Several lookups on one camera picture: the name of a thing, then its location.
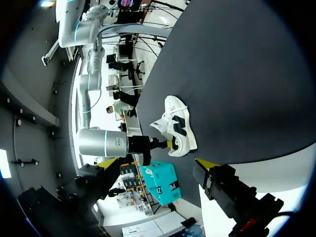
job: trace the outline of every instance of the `cable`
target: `cable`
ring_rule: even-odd
[[[14,156],[16,161],[18,161],[18,157],[16,155],[16,149],[15,149],[15,121],[16,121],[16,116],[14,116],[14,120],[13,120],[13,150],[14,150]]]
[[[90,111],[92,110],[92,108],[99,102],[100,98],[102,95],[102,90],[100,89],[100,95],[99,95],[99,99],[97,100],[97,102],[95,102],[95,104],[90,108]]]
[[[155,6],[155,7],[158,8],[158,9],[160,9],[160,10],[163,10],[164,12],[168,13],[169,15],[173,16],[174,18],[176,18],[176,19],[178,20],[178,18],[175,17],[174,15],[172,15],[170,12],[168,12],[168,11],[162,9],[161,7],[157,7],[157,6]]]
[[[181,8],[179,8],[179,7],[177,7],[177,6],[174,6],[174,5],[171,5],[171,4],[167,4],[167,3],[165,3],[165,2],[161,2],[161,1],[157,1],[157,0],[153,0],[153,2],[155,2],[155,3],[157,3],[157,4],[160,4],[160,5],[168,6],[168,7],[170,7],[170,8],[173,8],[173,9],[178,10],[178,11],[181,11],[181,12],[184,11],[183,9],[181,9]]]
[[[115,43],[102,43],[102,44],[117,45],[117,44],[115,44]],[[141,50],[143,50],[143,51],[146,51],[146,52],[150,52],[150,53],[153,53],[152,51],[149,51],[149,50],[145,50],[145,49],[143,49],[143,48],[138,48],[138,47],[134,47],[134,46],[133,46],[133,48],[137,48],[137,49],[141,49]]]
[[[55,84],[62,85],[62,84],[64,84],[65,82],[67,82],[67,81],[65,80],[65,81],[63,81],[62,83],[59,83],[59,82],[54,81],[54,85],[55,85]]]
[[[106,44],[106,43],[121,43],[121,42],[117,42],[117,41],[110,41],[110,42],[103,42],[102,44]],[[156,46],[156,47],[159,47],[158,45],[155,45],[153,43],[147,43],[147,44],[150,44],[150,45],[153,45],[153,46]]]
[[[131,90],[129,90],[129,91],[127,91],[127,92],[125,92],[125,93],[127,94],[127,93],[129,93],[129,92],[131,92],[131,91],[133,91],[133,90],[137,90],[137,89],[141,90],[141,89],[143,89],[143,88],[141,88],[141,87],[138,87],[138,88],[133,88],[133,89],[131,89]]]
[[[149,46],[149,44],[147,44],[142,38],[140,38],[140,40],[142,41],[142,42],[144,42],[150,49],[151,49],[151,51],[156,55],[156,57],[158,57],[158,55],[154,52],[154,50]]]
[[[16,127],[15,126],[15,121],[16,121],[16,116],[13,117],[13,151],[14,151],[15,159],[18,162],[18,157],[16,155],[16,147],[15,147],[15,127]],[[20,184],[21,190],[24,191],[24,188],[23,188],[23,185],[22,185],[22,182],[21,182],[21,178],[20,178],[20,174],[19,174],[17,166],[16,166],[16,174],[18,176],[18,180],[19,180],[19,184]]]
[[[129,24],[124,24],[124,26],[131,26],[131,25],[139,25],[138,23],[129,23]],[[116,28],[116,27],[121,27],[122,25],[113,25],[113,26],[103,26],[101,28],[101,30],[99,31],[97,37],[100,39],[108,39],[108,38],[112,38],[112,37],[117,37],[117,36],[126,36],[126,35],[130,35],[131,33],[128,34],[123,34],[123,35],[114,35],[114,36],[107,36],[107,37],[101,37],[100,34],[102,34],[104,31],[108,30],[108,29],[112,29],[112,28]]]
[[[153,40],[153,41],[162,41],[162,42],[166,42],[166,40],[165,40],[165,39],[155,39],[155,38],[143,37],[143,36],[139,36],[138,38],[150,39],[150,40]]]
[[[160,24],[160,23],[154,23],[154,22],[146,22],[146,21],[144,21],[143,23],[155,24],[155,25],[161,25],[161,26],[168,26],[168,25],[166,25],[166,24]]]

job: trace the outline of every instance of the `shoe sole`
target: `shoe sole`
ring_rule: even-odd
[[[185,107],[186,105],[177,97],[173,96],[173,95],[168,95],[167,97],[172,97],[173,99],[175,99],[181,107]],[[190,145],[190,151],[192,150],[196,150],[198,149],[198,145],[197,145],[197,141],[196,141],[196,137],[193,134],[193,131],[190,127],[190,113],[188,109],[183,110],[184,113],[184,120],[186,123],[186,132],[188,135],[188,139],[189,139],[189,145]]]

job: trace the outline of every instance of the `white sneaker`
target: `white sneaker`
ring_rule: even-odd
[[[169,155],[182,157],[198,148],[195,136],[190,128],[188,107],[177,97],[168,95],[164,101],[165,113],[161,119],[150,124],[172,142]]]

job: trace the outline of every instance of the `white robotic arm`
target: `white robotic arm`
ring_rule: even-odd
[[[166,147],[166,142],[159,143],[157,139],[150,142],[149,137],[133,136],[127,137],[125,132],[115,132],[100,129],[90,129],[91,107],[88,91],[101,89],[101,64],[104,57],[102,47],[102,33],[149,33],[152,35],[167,37],[169,31],[139,24],[127,25],[103,25],[103,20],[108,12],[104,5],[91,7],[83,19],[79,18],[84,8],[85,0],[59,0],[61,7],[59,45],[71,47],[76,45],[93,44],[88,52],[87,75],[79,76],[77,86],[81,128],[77,133],[79,141],[79,152],[81,155],[98,157],[125,157],[128,153],[143,153],[143,165],[150,163],[150,150],[156,147]]]

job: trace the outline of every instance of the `black table surface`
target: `black table surface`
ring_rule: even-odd
[[[316,140],[315,84],[299,44],[263,1],[197,0],[166,41],[137,105],[143,134],[167,95],[189,108],[198,149],[174,164],[183,199],[200,206],[195,158],[218,164],[281,157]]]

